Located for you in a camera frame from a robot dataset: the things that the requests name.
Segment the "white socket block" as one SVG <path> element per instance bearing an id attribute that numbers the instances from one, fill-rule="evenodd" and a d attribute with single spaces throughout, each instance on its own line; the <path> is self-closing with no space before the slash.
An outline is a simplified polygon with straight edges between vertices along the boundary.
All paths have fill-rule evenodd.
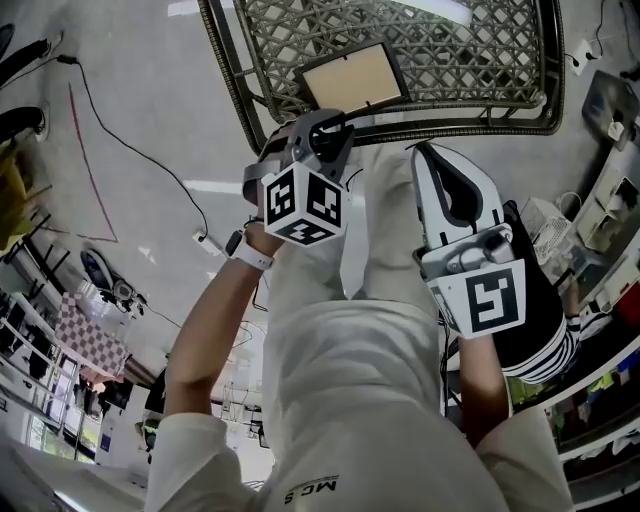
<path id="1" fill-rule="evenodd" d="M 575 76 L 580 76 L 591 61 L 589 58 L 591 50 L 591 44 L 587 40 L 582 40 L 573 51 L 565 54 L 568 59 L 569 70 Z"/>

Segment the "grey laptop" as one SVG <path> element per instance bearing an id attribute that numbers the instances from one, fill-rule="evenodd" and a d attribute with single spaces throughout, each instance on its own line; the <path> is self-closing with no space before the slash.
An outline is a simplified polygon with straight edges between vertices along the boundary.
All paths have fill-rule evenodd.
<path id="1" fill-rule="evenodd" d="M 589 131 L 596 138 L 608 141 L 619 151 L 636 138 L 640 99 L 622 78 L 596 71 L 581 112 Z M 607 137 L 607 129 L 612 120 L 621 121 L 625 127 L 619 142 Z"/>

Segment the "checkered cloth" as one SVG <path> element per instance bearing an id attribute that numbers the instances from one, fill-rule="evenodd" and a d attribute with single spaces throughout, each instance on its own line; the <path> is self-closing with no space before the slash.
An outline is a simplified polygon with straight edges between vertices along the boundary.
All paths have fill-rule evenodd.
<path id="1" fill-rule="evenodd" d="M 105 331 L 78 307 L 80 294 L 62 295 L 55 337 L 82 362 L 107 377 L 119 376 L 130 355 L 125 344 Z"/>

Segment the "white shelf unit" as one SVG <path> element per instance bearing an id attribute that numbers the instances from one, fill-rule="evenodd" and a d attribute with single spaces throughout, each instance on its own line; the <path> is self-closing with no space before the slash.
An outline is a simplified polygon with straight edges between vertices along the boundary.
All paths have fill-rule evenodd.
<path id="1" fill-rule="evenodd" d="M 575 219 L 578 355 L 536 404 L 578 510 L 640 510 L 640 148 L 609 154 Z"/>

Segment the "person's right forearm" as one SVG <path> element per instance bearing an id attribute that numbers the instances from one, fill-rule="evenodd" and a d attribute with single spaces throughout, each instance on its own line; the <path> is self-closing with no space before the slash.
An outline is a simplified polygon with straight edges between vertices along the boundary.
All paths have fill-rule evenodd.
<path id="1" fill-rule="evenodd" d="M 509 398 L 492 336 L 458 341 L 463 425 L 476 447 L 509 418 Z"/>

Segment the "framed picture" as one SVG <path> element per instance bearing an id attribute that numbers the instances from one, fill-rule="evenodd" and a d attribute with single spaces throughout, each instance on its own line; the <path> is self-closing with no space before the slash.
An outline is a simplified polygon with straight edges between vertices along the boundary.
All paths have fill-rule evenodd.
<path id="1" fill-rule="evenodd" d="M 369 114 L 408 100 L 409 92 L 390 44 L 370 40 L 320 57 L 294 71 L 314 110 Z"/>

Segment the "white perforated basket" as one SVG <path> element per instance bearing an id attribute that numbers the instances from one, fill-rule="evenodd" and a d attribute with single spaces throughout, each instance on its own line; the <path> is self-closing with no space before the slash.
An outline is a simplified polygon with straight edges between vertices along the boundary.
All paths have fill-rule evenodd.
<path id="1" fill-rule="evenodd" d="M 561 240 L 569 231 L 571 222 L 553 203 L 530 197 L 520 211 L 520 218 L 532 242 L 547 230 L 551 240 Z"/>

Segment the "person's white t-shirt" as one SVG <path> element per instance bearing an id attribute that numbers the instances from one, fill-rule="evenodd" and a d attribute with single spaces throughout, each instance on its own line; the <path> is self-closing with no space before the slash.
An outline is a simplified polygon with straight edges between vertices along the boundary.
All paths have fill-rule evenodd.
<path id="1" fill-rule="evenodd" d="M 440 413 L 437 324 L 336 301 L 273 325 L 263 422 L 274 468 L 247 487 L 226 424 L 176 414 L 157 434 L 145 512 L 571 512 L 548 421 L 517 414 L 472 446 Z"/>

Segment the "person's left forearm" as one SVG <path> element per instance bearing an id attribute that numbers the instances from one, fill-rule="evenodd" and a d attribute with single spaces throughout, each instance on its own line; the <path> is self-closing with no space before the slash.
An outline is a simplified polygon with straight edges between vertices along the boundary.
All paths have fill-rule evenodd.
<path id="1" fill-rule="evenodd" d="M 211 413 L 211 392 L 263 271 L 228 259 L 189 313 L 165 372 L 164 414 Z"/>

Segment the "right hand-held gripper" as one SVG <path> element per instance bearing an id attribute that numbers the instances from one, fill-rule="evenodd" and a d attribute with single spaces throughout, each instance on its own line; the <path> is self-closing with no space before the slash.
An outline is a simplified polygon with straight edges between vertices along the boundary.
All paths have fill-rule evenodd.
<path id="1" fill-rule="evenodd" d="M 493 180 L 463 154 L 428 142 L 416 145 L 411 164 L 425 242 L 437 248 L 421 247 L 414 259 L 446 324 L 464 338 L 523 324 L 525 262 L 514 256 Z"/>

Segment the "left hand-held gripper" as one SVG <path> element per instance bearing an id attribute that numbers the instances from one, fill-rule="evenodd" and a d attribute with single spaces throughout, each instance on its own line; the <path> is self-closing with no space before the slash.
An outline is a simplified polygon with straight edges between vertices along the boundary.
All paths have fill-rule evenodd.
<path id="1" fill-rule="evenodd" d="M 308 112 L 280 130 L 278 159 L 245 168 L 243 196 L 262 207 L 258 221 L 267 234 L 301 247 L 345 234 L 349 195 L 336 183 L 344 173 L 354 132 L 341 110 Z"/>

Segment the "white power strip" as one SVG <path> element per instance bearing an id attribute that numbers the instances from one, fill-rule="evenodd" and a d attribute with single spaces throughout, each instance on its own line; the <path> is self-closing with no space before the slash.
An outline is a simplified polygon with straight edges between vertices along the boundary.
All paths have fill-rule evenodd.
<path id="1" fill-rule="evenodd" d="M 224 251 L 218 243 L 203 231 L 197 231 L 192 238 L 203 250 L 214 257 L 221 255 Z"/>

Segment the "red floor tape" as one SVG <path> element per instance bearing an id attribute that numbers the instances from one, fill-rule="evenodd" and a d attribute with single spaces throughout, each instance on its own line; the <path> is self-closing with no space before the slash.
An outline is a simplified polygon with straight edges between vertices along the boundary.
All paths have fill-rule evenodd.
<path id="1" fill-rule="evenodd" d="M 116 243 L 86 151 L 73 86 L 62 85 L 50 106 L 49 136 L 38 146 L 48 181 L 42 200 L 51 215 L 48 230 L 83 241 Z"/>

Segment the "white wristwatch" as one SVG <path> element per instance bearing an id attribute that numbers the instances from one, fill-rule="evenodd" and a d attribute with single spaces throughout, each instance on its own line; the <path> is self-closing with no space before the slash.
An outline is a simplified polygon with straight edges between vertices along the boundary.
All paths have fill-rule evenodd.
<path id="1" fill-rule="evenodd" d="M 249 245 L 246 234 L 242 230 L 236 230 L 231 234 L 225 246 L 225 252 L 229 259 L 241 260 L 262 272 L 269 270 L 274 263 L 273 257 L 267 256 Z"/>

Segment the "person's white trousers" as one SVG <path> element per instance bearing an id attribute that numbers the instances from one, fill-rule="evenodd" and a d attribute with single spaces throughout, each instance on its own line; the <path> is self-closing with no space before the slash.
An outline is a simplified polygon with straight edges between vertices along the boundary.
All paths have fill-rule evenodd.
<path id="1" fill-rule="evenodd" d="M 261 250 L 275 258 L 268 297 L 268 322 L 278 323 L 317 303 L 378 301 L 406 304 L 436 321 L 438 307 L 423 283 L 412 253 L 422 242 L 422 228 L 409 152 L 396 144 L 363 151 L 368 258 L 360 289 L 344 294 L 340 265 L 344 238 L 302 248 L 265 236 Z"/>

